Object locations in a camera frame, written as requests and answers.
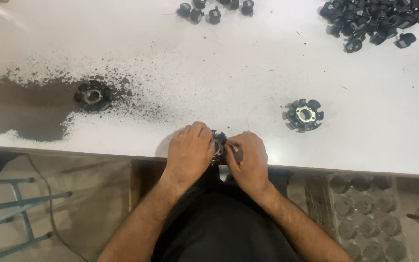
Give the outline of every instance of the person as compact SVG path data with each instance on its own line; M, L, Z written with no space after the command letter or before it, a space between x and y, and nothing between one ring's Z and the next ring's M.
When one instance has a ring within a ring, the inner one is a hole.
M240 163L230 145L242 147ZM203 175L215 153L204 123L178 131L161 178L98 262L352 261L268 180L268 155L257 135L231 137L225 150L237 185Z

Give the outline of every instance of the white tabletop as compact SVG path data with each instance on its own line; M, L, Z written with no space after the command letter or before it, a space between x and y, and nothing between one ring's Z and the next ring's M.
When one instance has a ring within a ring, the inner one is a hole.
M61 141L9 131L0 146L166 157L172 132L200 120L228 136L258 134L273 165L419 174L419 25L405 30L417 37L409 48L367 37L346 54L326 34L323 3L259 0L250 17L208 0L205 19L218 5L218 25L175 15L177 0L0 3L0 76L19 67L27 82L49 68L74 81L116 68L142 95L133 114L118 103L109 117L71 113ZM282 118L302 98L325 115L307 133Z

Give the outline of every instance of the electrical cable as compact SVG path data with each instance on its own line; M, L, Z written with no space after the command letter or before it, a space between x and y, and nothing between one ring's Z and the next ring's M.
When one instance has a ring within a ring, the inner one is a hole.
M32 157L29 154L27 154L27 157L28 157L28 161L32 165L32 168L35 170L35 172L38 174L38 176L45 182L46 187L48 188L48 194L51 196L51 186L49 185L48 181L41 174L41 172L38 170L38 168L36 168L35 164L33 163ZM53 216L53 200L52 199L49 200L49 218L50 218L50 221L51 221L51 227L53 228L53 233L59 239L59 241L61 241L61 243L64 246L66 246L70 251L72 251L74 254L76 254L77 256L79 256L80 258L82 258L84 261L90 262L86 258L84 258L83 255L81 255L80 253L78 253L77 251L75 251L72 247L70 247L70 245L67 244L67 242L64 241L61 238L61 236L59 235L58 229L57 229L56 224L55 224L55 218Z

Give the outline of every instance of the hand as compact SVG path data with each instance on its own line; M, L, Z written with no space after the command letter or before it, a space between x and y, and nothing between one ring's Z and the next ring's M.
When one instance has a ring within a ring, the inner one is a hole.
M169 144L162 180L186 191L208 168L215 153L211 129L194 122L177 132Z
M237 164L230 145L242 146L243 161ZM231 137L226 145L226 160L232 175L250 197L263 195L269 189L268 154L263 140L250 131Z

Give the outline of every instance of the metal stool leg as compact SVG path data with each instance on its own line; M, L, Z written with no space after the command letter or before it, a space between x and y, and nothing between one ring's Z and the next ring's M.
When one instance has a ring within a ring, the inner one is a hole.
M42 240L48 239L48 238L51 237L52 234L53 233L51 233L51 232L46 233L46 234L42 235L41 237L34 238L34 239L29 240L29 241L27 241L27 242L25 242L23 244L20 244L18 246L15 246L15 247L13 247L13 248L11 248L9 250L3 251L3 252L0 253L0 258L3 258L5 256L7 256L9 254L12 254L12 253L15 253L17 251L20 251L20 250L22 250L22 249L24 249L24 248L26 248L28 246L31 246L33 244L36 244L36 243L40 242Z
M72 195L72 192L65 192L61 194L42 196L42 197L31 198L31 199L22 199L22 195L20 194L18 183L32 183L34 182L34 180L35 180L34 178L0 180L0 184L11 184L14 197L16 199L16 201L13 201L13 202L0 204L0 209L15 207L15 206L19 207L19 209L0 217L0 224L10 222L13 220L15 215L20 214L23 218L24 229L25 229L25 232L27 233L27 239L28 239L27 242L23 244L17 245L9 250L0 252L0 258L3 258L4 256L15 253L17 251L20 251L28 246L31 246L33 244L36 244L42 240L45 240L51 237L52 235L51 232L46 233L41 237L37 237L37 238L34 237L32 227L30 225L30 221L28 220L28 215L26 212L28 209L34 206L40 205L44 203L45 201L49 201L49 200L57 199L57 198L69 197Z
M70 197L72 195L72 192L65 192L61 194L55 194L50 196L42 196L42 197L36 197L36 198L29 198L24 199L21 201L14 201L14 202L7 202L0 204L0 209L8 208L8 207L15 207L15 206L21 206L21 205L27 205L27 204L33 204L37 202L44 202L51 199L57 199L57 198L63 198L63 197Z

